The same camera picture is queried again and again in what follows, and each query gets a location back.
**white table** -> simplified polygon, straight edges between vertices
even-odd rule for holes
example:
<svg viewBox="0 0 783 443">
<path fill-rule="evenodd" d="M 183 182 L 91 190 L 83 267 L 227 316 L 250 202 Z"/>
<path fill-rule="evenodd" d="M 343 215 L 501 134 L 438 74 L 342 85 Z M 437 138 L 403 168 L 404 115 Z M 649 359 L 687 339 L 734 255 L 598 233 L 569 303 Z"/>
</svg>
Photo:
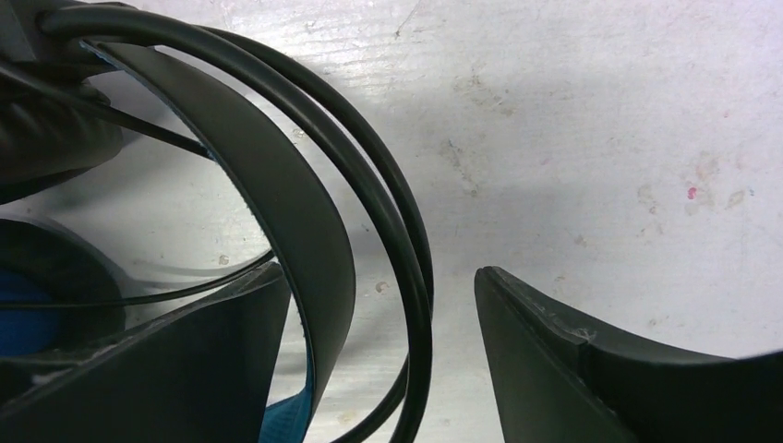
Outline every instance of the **white table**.
<svg viewBox="0 0 783 443">
<path fill-rule="evenodd" d="M 294 56 L 390 145 L 423 211 L 437 275 L 435 376 L 418 441 L 501 441 L 473 296 L 482 266 L 684 348 L 743 356 L 783 345 L 779 2 L 129 3 Z M 120 83 L 101 86 L 114 86 L 121 107 L 182 128 L 140 87 Z M 307 440 L 326 442 L 390 386 L 405 351 L 402 308 L 347 184 L 271 115 L 316 165 L 355 250 L 355 321 Z M 63 224 L 137 280 L 203 280 L 266 246 L 216 166 L 143 139 L 8 210 Z M 131 321 L 161 309 L 138 309 Z M 275 398 L 304 379 L 291 319 Z"/>
</svg>

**dirty white surface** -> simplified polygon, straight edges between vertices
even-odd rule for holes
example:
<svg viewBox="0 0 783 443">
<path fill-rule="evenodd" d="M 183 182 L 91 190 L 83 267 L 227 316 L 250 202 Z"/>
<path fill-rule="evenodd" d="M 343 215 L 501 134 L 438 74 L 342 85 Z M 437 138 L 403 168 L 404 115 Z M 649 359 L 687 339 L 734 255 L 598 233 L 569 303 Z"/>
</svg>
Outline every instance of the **dirty white surface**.
<svg viewBox="0 0 783 443">
<path fill-rule="evenodd" d="M 501 441 L 472 292 L 482 266 L 684 348 L 742 356 L 783 346 L 779 2 L 129 3 L 294 56 L 387 140 L 437 272 L 435 376 L 418 441 Z M 120 106 L 182 127 L 119 84 L 102 81 Z M 354 242 L 356 318 L 307 440 L 326 442 L 390 386 L 404 356 L 402 308 L 345 182 L 272 115 L 315 164 Z M 11 210 L 62 223 L 137 280 L 200 280 L 265 248 L 218 168 L 144 139 Z M 304 379 L 291 323 L 277 397 Z"/>
</svg>

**stain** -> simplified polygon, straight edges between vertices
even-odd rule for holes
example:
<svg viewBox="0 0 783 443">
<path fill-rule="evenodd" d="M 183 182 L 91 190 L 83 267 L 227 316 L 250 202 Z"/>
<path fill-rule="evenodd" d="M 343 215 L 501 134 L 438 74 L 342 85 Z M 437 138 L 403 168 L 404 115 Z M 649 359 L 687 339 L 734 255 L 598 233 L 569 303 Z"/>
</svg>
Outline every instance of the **stain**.
<svg viewBox="0 0 783 443">
<path fill-rule="evenodd" d="M 726 204 L 726 209 L 730 210 L 731 208 L 734 208 L 735 206 L 742 203 L 742 201 L 745 200 L 745 191 L 737 191 L 734 194 L 731 194 L 729 196 L 729 202 Z"/>
<path fill-rule="evenodd" d="M 688 199 L 692 200 L 691 203 L 685 204 L 685 213 L 695 215 L 703 207 L 714 209 L 716 199 L 712 182 L 720 174 L 718 156 L 703 151 L 688 166 L 688 170 L 680 175 L 688 189 Z"/>
<path fill-rule="evenodd" d="M 658 221 L 653 222 L 642 228 L 636 235 L 636 238 L 648 238 L 646 242 L 648 245 L 652 245 L 651 239 L 656 235 L 663 235 L 663 224 Z"/>
<path fill-rule="evenodd" d="M 699 180 L 708 181 L 720 173 L 720 164 L 717 156 L 709 152 L 702 152 L 699 162 L 696 164 L 696 176 Z"/>
<path fill-rule="evenodd" d="M 664 321 L 668 320 L 669 316 L 665 316 L 662 318 L 650 318 L 650 321 L 647 322 L 647 326 L 650 328 L 654 328 L 655 326 L 663 323 Z"/>
<path fill-rule="evenodd" d="M 699 213 L 699 204 L 698 203 L 688 203 L 685 205 L 685 213 L 693 216 Z"/>
<path fill-rule="evenodd" d="M 738 170 L 742 171 L 745 169 L 746 161 L 745 161 L 745 154 L 742 152 L 738 152 L 737 156 L 734 157 L 734 167 Z"/>
<path fill-rule="evenodd" d="M 494 91 L 478 75 L 477 70 L 483 66 L 471 68 L 470 77 L 458 77 L 454 80 L 452 90 L 470 100 L 476 107 L 485 111 L 510 117 L 516 114 L 516 108 L 506 102 L 509 93 Z"/>
<path fill-rule="evenodd" d="M 447 138 L 440 143 L 440 157 L 442 157 L 454 171 L 459 173 L 463 183 L 463 189 L 466 195 L 470 197 L 477 197 L 479 186 L 473 179 L 473 175 L 467 169 L 463 163 L 464 150 L 452 142 L 450 138 Z"/>
<path fill-rule="evenodd" d="M 658 206 L 660 206 L 660 204 L 656 200 L 655 196 L 653 196 L 653 187 L 651 185 L 647 184 L 639 186 L 639 188 L 636 189 L 636 198 L 640 205 L 643 205 L 647 208 L 649 213 L 653 215 L 657 214 Z"/>
<path fill-rule="evenodd" d="M 340 425 L 350 425 L 356 419 L 356 411 L 346 411 L 337 416 Z"/>
</svg>

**black plastic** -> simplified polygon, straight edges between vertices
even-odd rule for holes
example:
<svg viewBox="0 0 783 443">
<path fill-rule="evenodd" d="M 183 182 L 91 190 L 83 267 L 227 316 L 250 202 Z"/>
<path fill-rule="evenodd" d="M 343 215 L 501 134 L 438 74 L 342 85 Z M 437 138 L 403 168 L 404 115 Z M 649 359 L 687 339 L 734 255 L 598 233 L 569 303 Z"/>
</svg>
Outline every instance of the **black plastic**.
<svg viewBox="0 0 783 443">
<path fill-rule="evenodd" d="M 508 442 L 783 440 L 783 353 L 650 341 L 499 268 L 476 274 L 476 303 Z"/>
<path fill-rule="evenodd" d="M 122 3 L 107 4 L 127 6 Z M 79 81 L 114 70 L 97 58 L 78 51 L 75 45 L 50 39 L 38 30 L 37 18 L 41 14 L 78 5 L 85 3 L 74 0 L 0 0 L 0 59 L 59 80 Z"/>
<path fill-rule="evenodd" d="M 81 349 L 0 359 L 0 441 L 256 443 L 289 300 L 270 264 Z"/>
<path fill-rule="evenodd" d="M 314 412 L 343 348 L 355 302 L 351 246 L 326 189 L 281 129 L 222 82 L 150 48 L 87 44 L 169 104 L 256 216 L 299 304 L 311 345 Z"/>
<path fill-rule="evenodd" d="M 119 126 L 63 104 L 26 93 L 0 100 L 0 204 L 111 160 L 122 146 Z"/>
</svg>

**black cable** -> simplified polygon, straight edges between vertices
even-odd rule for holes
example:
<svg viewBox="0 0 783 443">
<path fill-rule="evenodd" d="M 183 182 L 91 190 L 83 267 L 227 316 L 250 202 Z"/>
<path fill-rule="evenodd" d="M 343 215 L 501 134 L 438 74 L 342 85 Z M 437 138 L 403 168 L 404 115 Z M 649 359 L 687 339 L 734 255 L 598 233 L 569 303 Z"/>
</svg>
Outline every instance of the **black cable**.
<svg viewBox="0 0 783 443">
<path fill-rule="evenodd" d="M 150 13 L 111 6 L 74 6 L 43 16 L 41 29 L 60 38 L 113 35 L 167 45 L 213 64 L 247 84 L 294 120 L 354 189 L 378 229 L 403 296 L 409 371 L 403 410 L 391 437 L 411 442 L 427 405 L 432 328 L 427 285 L 400 214 L 378 177 L 328 115 L 289 80 L 251 54 L 205 30 Z"/>
<path fill-rule="evenodd" d="M 252 262 L 243 266 L 241 269 L 235 270 L 229 274 L 226 274 L 220 278 L 212 281 L 207 281 L 202 284 L 197 284 L 189 288 L 178 289 L 168 293 L 155 293 L 153 295 L 142 295 L 138 297 L 120 298 L 117 300 L 98 300 L 94 302 L 0 302 L 0 310 L 7 309 L 87 309 L 96 307 L 118 307 L 118 306 L 133 306 L 133 305 L 147 305 L 150 303 L 168 302 L 170 300 L 176 300 L 178 298 L 189 297 L 190 295 L 196 295 L 197 293 L 203 293 L 215 288 L 219 288 L 225 284 L 231 283 L 246 276 L 254 269 L 258 269 L 259 266 L 272 260 L 274 258 L 274 252 L 267 251 L 261 257 L 256 258 Z"/>
<path fill-rule="evenodd" d="M 383 178 L 383 181 L 389 188 L 394 202 L 397 204 L 397 209 L 403 217 L 405 228 L 408 230 L 416 250 L 419 267 L 424 277 L 424 283 L 427 286 L 427 294 L 430 297 L 431 307 L 434 279 L 427 230 L 424 227 L 421 212 L 418 210 L 414 193 L 411 191 L 407 180 L 405 180 L 403 171 L 375 129 L 340 92 L 288 55 L 280 53 L 261 42 L 250 40 L 247 37 L 233 34 L 227 30 L 202 28 L 253 54 L 261 62 L 269 65 L 280 75 L 290 80 L 305 94 L 315 99 L 324 109 L 334 115 L 334 118 L 356 139 L 359 146 L 367 153 L 373 165 L 378 169 L 380 177 Z"/>
<path fill-rule="evenodd" d="M 164 127 L 145 122 L 140 118 L 123 113 L 122 111 L 103 103 L 79 97 L 74 92 L 64 90 L 62 88 L 63 85 L 36 78 L 24 69 L 16 67 L 2 59 L 0 59 L 0 78 L 6 78 L 27 90 L 39 93 L 85 114 L 92 115 L 93 117 L 100 118 L 109 123 L 114 123 L 118 126 L 126 127 L 145 136 L 157 138 L 162 142 L 177 146 L 178 148 L 192 152 L 201 157 L 209 158 L 207 151 L 201 146 L 201 143 L 192 138 L 177 134 Z"/>
<path fill-rule="evenodd" d="M 263 43 L 250 40 L 225 30 L 206 28 L 209 32 L 223 37 L 227 41 L 239 46 L 245 51 L 256 56 L 260 61 L 269 65 L 272 69 L 279 72 L 282 76 L 291 80 L 304 93 L 312 97 L 316 102 L 329 111 L 337 121 L 356 139 L 359 145 L 367 153 L 370 160 L 378 169 L 378 172 L 387 184 L 394 201 L 397 204 L 405 227 L 412 237 L 414 250 L 418 257 L 419 267 L 427 286 L 427 296 L 430 307 L 430 317 L 433 307 L 433 273 L 432 256 L 429 251 L 429 242 L 427 232 L 424 228 L 421 213 L 416 205 L 416 199 L 410 186 L 407 184 L 403 172 L 397 165 L 396 160 L 389 152 L 389 149 L 380 139 L 378 133 L 359 111 L 343 97 L 340 92 L 335 90 L 329 83 L 318 77 L 315 73 L 300 65 L 296 60 L 282 54 Z M 381 400 L 378 407 L 375 408 L 364 420 L 359 422 L 354 428 L 342 436 L 335 439 L 332 443 L 348 443 L 353 441 L 363 441 L 375 433 L 397 409 L 400 402 L 405 397 L 405 385 L 407 384 L 408 361 L 405 360 L 403 368 L 400 371 L 391 389 Z"/>
</svg>

